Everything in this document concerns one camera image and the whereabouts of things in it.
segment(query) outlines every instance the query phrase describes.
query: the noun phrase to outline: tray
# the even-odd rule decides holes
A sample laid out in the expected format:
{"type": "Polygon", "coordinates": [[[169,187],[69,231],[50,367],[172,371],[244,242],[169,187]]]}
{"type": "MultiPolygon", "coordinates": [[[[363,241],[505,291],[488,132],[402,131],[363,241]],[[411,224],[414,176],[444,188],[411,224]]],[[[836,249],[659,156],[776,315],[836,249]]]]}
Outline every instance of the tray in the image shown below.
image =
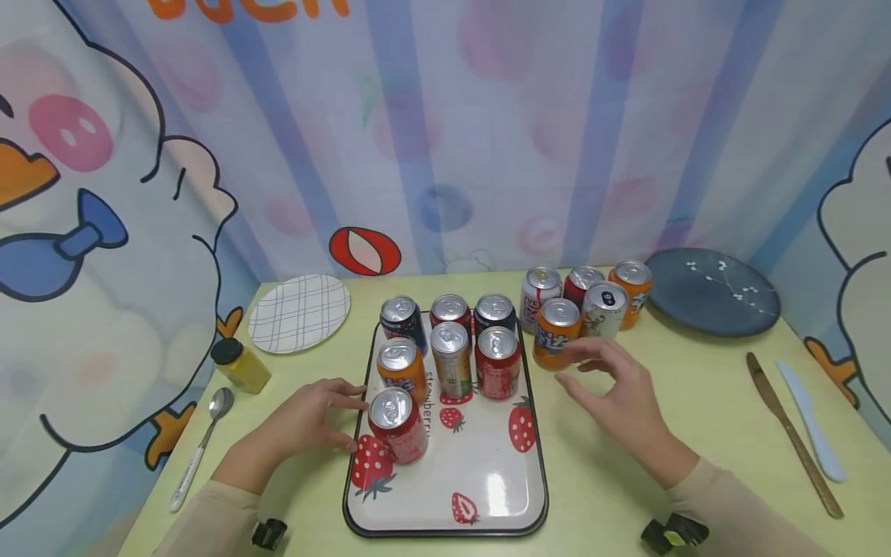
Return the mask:
{"type": "MultiPolygon", "coordinates": [[[[423,312],[421,321],[429,338],[428,312],[423,312]]],[[[506,537],[531,534],[544,523],[548,513],[547,479],[526,349],[522,333],[518,336],[522,364],[517,393],[501,401],[475,392],[460,405],[443,404],[433,355],[428,350],[424,367],[430,390],[427,404],[421,408],[421,420],[429,424],[429,445],[427,453],[415,463],[393,464],[386,460],[386,453],[373,446],[376,441],[368,446],[373,435],[366,414],[361,413],[356,425],[359,450],[347,467],[343,493],[343,516],[350,529],[363,537],[506,537]],[[444,417],[451,422],[454,410],[460,411],[460,427],[444,425],[440,413],[446,409],[444,417]],[[510,431],[516,439],[511,438],[510,431]],[[368,469],[364,468],[366,462],[370,464],[368,469]],[[375,472],[370,477],[363,473],[365,470],[375,472]],[[472,506],[465,506],[471,509],[471,516],[459,513],[462,521],[458,521],[453,505],[467,505],[467,501],[476,507],[476,516],[472,516],[472,506]]],[[[374,361],[385,340],[378,324],[365,373],[365,399],[369,401],[385,387],[374,361]]],[[[476,380],[472,355],[470,367],[476,380]]]]}

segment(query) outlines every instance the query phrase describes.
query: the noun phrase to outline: beige sleeve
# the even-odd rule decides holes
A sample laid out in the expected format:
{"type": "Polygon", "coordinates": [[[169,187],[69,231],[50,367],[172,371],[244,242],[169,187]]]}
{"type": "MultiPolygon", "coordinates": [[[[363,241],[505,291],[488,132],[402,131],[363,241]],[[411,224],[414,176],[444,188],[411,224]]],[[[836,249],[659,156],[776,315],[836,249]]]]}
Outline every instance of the beige sleeve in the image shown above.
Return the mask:
{"type": "Polygon", "coordinates": [[[228,557],[251,552],[260,497],[214,480],[205,484],[170,527],[155,557],[228,557]]]}
{"type": "Polygon", "coordinates": [[[739,478],[704,458],[668,494],[672,511],[708,527],[708,539],[698,548],[701,557],[829,555],[739,478]]]}

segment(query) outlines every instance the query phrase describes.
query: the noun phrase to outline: metal spoon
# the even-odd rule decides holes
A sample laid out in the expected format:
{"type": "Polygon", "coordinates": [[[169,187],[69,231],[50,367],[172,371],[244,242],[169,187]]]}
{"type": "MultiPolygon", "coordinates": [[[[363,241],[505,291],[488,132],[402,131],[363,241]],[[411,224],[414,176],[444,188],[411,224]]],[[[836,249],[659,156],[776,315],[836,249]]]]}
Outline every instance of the metal spoon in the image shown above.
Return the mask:
{"type": "Polygon", "coordinates": [[[204,434],[204,438],[201,440],[198,448],[195,449],[195,454],[192,455],[192,459],[189,461],[189,467],[185,469],[183,478],[179,480],[179,485],[176,486],[176,491],[174,491],[173,496],[170,497],[170,504],[168,505],[168,510],[170,512],[179,511],[180,507],[183,506],[185,494],[189,493],[189,487],[192,485],[195,471],[198,470],[198,465],[201,463],[201,457],[204,455],[204,448],[208,445],[208,441],[210,441],[210,434],[214,432],[214,428],[217,426],[217,422],[219,422],[220,418],[225,416],[226,413],[229,412],[229,409],[232,408],[233,402],[235,402],[235,395],[228,387],[217,389],[217,392],[215,392],[214,396],[210,399],[210,406],[208,409],[210,411],[211,422],[208,426],[208,431],[204,434]]]}

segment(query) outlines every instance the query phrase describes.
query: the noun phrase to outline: knife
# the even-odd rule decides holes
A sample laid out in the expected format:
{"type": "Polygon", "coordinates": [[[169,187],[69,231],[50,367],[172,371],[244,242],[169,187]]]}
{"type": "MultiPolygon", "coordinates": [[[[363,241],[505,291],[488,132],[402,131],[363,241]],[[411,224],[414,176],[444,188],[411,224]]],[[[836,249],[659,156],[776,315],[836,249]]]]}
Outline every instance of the knife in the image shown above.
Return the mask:
{"type": "Polygon", "coordinates": [[[755,355],[751,352],[746,354],[746,363],[748,364],[748,371],[752,375],[752,381],[755,383],[755,388],[758,389],[758,394],[761,395],[762,400],[770,411],[773,412],[773,415],[780,420],[782,428],[786,430],[786,434],[789,435],[789,440],[792,442],[792,446],[798,454],[798,459],[801,461],[802,466],[805,467],[807,477],[811,480],[813,488],[817,491],[817,496],[820,497],[820,502],[823,503],[826,512],[834,519],[844,517],[845,514],[838,505],[838,501],[832,494],[830,487],[826,484],[826,480],[823,479],[823,475],[820,474],[820,471],[817,469],[817,465],[813,461],[813,458],[811,458],[810,453],[807,452],[805,442],[798,436],[798,432],[795,431],[795,426],[792,425],[792,422],[786,415],[786,411],[783,410],[782,404],[780,404],[780,400],[777,398],[776,391],[771,387],[767,375],[764,375],[764,370],[761,369],[761,365],[758,363],[757,358],[755,358],[755,355]]]}
{"type": "Polygon", "coordinates": [[[841,463],[836,458],[835,453],[832,452],[830,444],[826,441],[822,431],[817,426],[817,421],[813,417],[813,401],[807,393],[807,389],[805,389],[801,380],[798,379],[798,376],[795,375],[795,372],[792,371],[792,368],[786,365],[785,362],[776,360],[776,364],[780,369],[780,373],[782,373],[783,379],[786,380],[786,384],[789,386],[789,392],[792,393],[792,398],[795,399],[798,411],[801,413],[801,419],[804,421],[807,434],[811,438],[813,453],[817,456],[817,463],[820,464],[827,478],[838,483],[845,481],[847,479],[845,471],[842,470],[841,463]]]}

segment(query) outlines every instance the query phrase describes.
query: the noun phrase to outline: duck beak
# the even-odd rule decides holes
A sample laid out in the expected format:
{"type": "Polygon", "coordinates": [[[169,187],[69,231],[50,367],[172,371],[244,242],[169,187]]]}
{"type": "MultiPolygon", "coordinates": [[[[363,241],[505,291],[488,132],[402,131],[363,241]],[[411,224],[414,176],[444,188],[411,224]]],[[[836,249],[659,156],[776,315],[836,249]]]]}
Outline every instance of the duck beak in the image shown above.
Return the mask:
{"type": "Polygon", "coordinates": [[[59,181],[59,170],[40,153],[28,155],[0,137],[0,211],[34,197],[59,181]]]}

